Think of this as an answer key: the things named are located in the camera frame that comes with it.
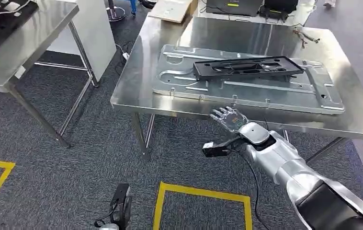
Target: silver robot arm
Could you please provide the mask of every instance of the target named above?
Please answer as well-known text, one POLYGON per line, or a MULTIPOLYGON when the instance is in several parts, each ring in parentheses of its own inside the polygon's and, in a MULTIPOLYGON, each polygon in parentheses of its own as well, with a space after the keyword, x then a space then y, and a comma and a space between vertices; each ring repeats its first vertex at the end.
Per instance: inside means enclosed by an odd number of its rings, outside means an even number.
POLYGON ((207 157, 227 155, 229 145, 245 145, 245 154, 283 187, 298 218, 308 229, 363 230, 363 201, 341 183, 311 169, 297 149, 275 131, 268 131, 238 110, 220 108, 210 115, 237 137, 207 143, 207 157))

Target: metal sheet panel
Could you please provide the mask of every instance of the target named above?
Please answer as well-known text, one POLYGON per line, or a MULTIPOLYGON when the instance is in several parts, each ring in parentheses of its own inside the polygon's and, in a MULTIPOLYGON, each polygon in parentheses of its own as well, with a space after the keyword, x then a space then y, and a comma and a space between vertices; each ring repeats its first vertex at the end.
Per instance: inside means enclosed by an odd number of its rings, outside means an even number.
POLYGON ((204 60, 258 58, 259 55, 165 45, 153 76, 153 92, 176 97, 235 103, 272 109, 342 114, 338 91, 320 62, 293 58, 305 71, 291 77, 257 77, 248 80, 196 80, 193 63, 204 60))

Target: floor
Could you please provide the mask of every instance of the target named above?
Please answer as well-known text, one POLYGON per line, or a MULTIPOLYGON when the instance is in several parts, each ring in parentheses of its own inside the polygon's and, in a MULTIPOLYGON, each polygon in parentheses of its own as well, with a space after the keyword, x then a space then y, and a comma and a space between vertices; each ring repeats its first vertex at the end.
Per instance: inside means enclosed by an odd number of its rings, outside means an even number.
MULTIPOLYGON (((117 2, 130 12, 129 2, 117 2)), ((337 6, 334 10, 341 12, 341 3, 337 6)), ((116 43, 130 44, 146 13, 146 9, 138 6, 135 19, 129 15, 113 23, 116 43)), ((330 24, 325 13, 322 7, 317 9, 308 25, 327 27, 344 23, 336 19, 330 24)), ((357 42, 359 39, 353 39, 355 44, 349 41, 349 37, 360 34, 349 36, 344 34, 344 28, 338 25, 333 28, 340 44, 344 40, 342 46, 351 63, 357 63, 355 70, 363 81, 363 65, 358 67, 358 62, 363 63, 363 58, 358 58, 363 53, 359 49, 363 43, 357 42)), ((46 53, 42 60, 81 63, 76 57, 52 52, 46 53)), ((201 153, 203 143, 226 138, 225 131, 214 122, 158 116, 149 147, 152 160, 141 159, 130 115, 114 111, 109 105, 122 68, 120 60, 117 52, 101 86, 91 87, 86 93, 65 135, 71 149, 61 148, 13 98, 0 93, 0 161, 16 164, 0 189, 0 227, 91 229, 94 219, 107 212, 113 192, 121 182, 130 183, 134 197, 133 229, 152 226, 160 181, 249 196, 253 209, 256 190, 246 163, 236 154, 208 159, 201 153)), ((37 66, 23 77, 18 89, 47 120, 59 127, 85 81, 83 72, 37 66)), ((148 115, 142 119, 146 126, 148 115)), ((302 133, 289 136, 303 157, 332 140, 302 133)), ((349 141, 312 167, 340 181, 363 199, 363 149, 357 151, 360 147, 360 143, 354 145, 349 141)), ((280 187, 259 168, 255 171, 262 187, 259 213, 264 221, 271 228, 300 228, 280 187)), ((242 229, 245 226, 242 213, 240 202, 166 192, 160 226, 242 229)), ((252 222, 255 229, 261 227, 255 217, 252 222)))

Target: metal table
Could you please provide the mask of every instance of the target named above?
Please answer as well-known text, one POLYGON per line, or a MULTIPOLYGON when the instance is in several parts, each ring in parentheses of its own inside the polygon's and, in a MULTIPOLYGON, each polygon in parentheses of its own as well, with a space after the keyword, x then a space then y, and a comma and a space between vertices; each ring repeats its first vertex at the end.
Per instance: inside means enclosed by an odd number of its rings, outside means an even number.
POLYGON ((79 12, 77 4, 72 2, 50 0, 38 0, 37 4, 39 9, 33 14, 33 16, 0 46, 0 92, 8 92, 12 94, 51 135, 58 139, 60 143, 67 148, 69 147, 69 144, 63 139, 62 135, 90 83, 92 82, 94 86, 97 86, 98 82, 94 76, 83 45, 76 31, 76 27, 71 21, 77 12, 79 12), (84 67, 36 62, 66 26, 69 26, 70 31, 73 34, 74 40, 79 48, 84 67), (33 64, 65 69, 76 69, 86 71, 88 73, 89 79, 71 108, 69 115, 59 132, 57 132, 36 110, 36 108, 31 105, 29 101, 27 101, 15 88, 15 84, 19 78, 33 64))
POLYGON ((322 62, 336 85, 346 112, 341 115, 321 115, 284 110, 237 106, 249 119, 265 122, 270 129, 314 132, 340 137, 309 159, 344 142, 346 138, 363 139, 363 87, 329 30, 304 28, 318 44, 309 42, 301 48, 301 40, 291 27, 260 23, 235 22, 209 18, 186 19, 183 24, 164 22, 147 17, 121 78, 111 97, 114 109, 133 114, 136 134, 144 158, 153 128, 154 115, 208 118, 213 108, 225 106, 210 101, 177 98, 152 92, 151 79, 156 75, 160 50, 165 44, 218 49, 257 55, 302 58, 322 62), (152 114, 144 138, 139 113, 152 114))

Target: robot finger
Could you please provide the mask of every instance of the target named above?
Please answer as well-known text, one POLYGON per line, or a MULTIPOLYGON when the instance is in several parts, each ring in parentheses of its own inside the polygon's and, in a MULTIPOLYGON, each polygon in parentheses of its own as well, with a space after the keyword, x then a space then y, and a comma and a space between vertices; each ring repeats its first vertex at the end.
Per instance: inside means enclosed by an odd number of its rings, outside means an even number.
POLYGON ((219 108, 219 110, 220 110, 221 112, 223 112, 224 114, 228 112, 228 110, 226 110, 226 109, 224 109, 224 108, 219 108))
POLYGON ((216 115, 214 115, 214 114, 210 114, 210 117, 211 117, 212 119, 214 119, 215 121, 218 121, 218 122, 221 120, 218 116, 216 116, 216 115))
POLYGON ((213 109, 213 113, 215 113, 218 116, 222 116, 223 115, 222 112, 220 112, 220 111, 218 111, 216 109, 213 109))

